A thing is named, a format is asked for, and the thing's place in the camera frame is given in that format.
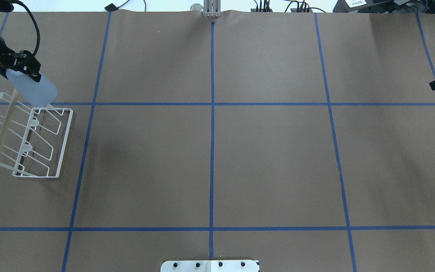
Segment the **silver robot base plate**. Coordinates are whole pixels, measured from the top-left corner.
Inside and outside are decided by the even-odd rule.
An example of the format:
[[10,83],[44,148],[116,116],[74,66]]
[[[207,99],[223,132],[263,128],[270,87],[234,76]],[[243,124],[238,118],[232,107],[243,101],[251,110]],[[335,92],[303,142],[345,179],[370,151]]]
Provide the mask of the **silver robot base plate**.
[[161,272],[259,272],[257,260],[169,260]]

